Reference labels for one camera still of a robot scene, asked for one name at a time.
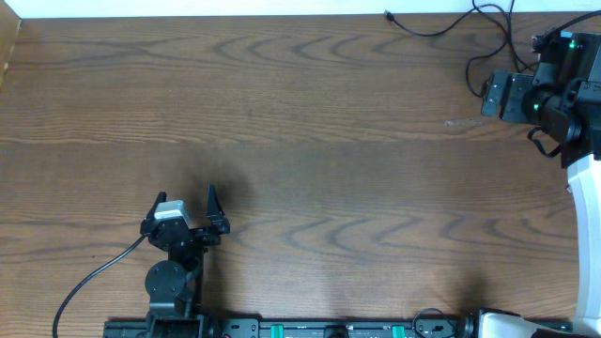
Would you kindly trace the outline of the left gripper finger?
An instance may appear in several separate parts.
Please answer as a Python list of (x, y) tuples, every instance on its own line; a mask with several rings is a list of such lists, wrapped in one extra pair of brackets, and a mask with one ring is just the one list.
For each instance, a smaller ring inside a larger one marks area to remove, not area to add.
[(157, 226), (158, 221), (155, 217), (155, 212), (159, 206), (159, 204), (166, 201), (167, 193), (159, 192), (152, 207), (146, 214), (145, 218), (142, 220), (140, 224), (140, 234), (142, 236), (150, 236), (153, 232), (154, 228)]
[(230, 222), (220, 205), (216, 188), (213, 184), (208, 185), (206, 218), (210, 221), (210, 226), (218, 235), (230, 233)]

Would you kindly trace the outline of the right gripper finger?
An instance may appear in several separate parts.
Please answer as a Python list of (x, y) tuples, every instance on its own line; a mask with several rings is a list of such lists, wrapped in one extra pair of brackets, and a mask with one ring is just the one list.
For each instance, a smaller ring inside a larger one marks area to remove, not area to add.
[(484, 95), (484, 100), (481, 108), (482, 116), (495, 117), (499, 115), (499, 109), (501, 108), (502, 92), (501, 91), (488, 91)]
[(508, 71), (495, 71), (486, 83), (485, 100), (501, 101), (509, 84), (512, 82), (513, 74)]

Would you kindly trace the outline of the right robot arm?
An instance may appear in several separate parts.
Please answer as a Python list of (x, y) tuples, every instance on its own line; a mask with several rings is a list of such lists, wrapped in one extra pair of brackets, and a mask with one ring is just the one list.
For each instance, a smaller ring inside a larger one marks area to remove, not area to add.
[(567, 328), (552, 329), (500, 310), (466, 318), (460, 337), (597, 337), (600, 334), (600, 37), (555, 28), (532, 39), (532, 75), (495, 71), (484, 83), (484, 116), (531, 126), (556, 142), (575, 203), (578, 299)]

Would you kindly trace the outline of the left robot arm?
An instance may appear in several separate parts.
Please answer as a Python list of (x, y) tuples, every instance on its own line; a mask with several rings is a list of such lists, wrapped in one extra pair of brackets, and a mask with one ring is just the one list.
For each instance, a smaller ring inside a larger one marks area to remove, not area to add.
[(208, 225), (191, 228), (191, 218), (181, 200), (169, 201), (160, 192), (141, 222), (140, 233), (149, 244), (167, 253), (145, 279), (149, 295), (146, 315), (148, 337), (221, 337), (223, 325), (202, 309), (204, 254), (221, 243), (230, 223), (216, 189), (208, 186)]

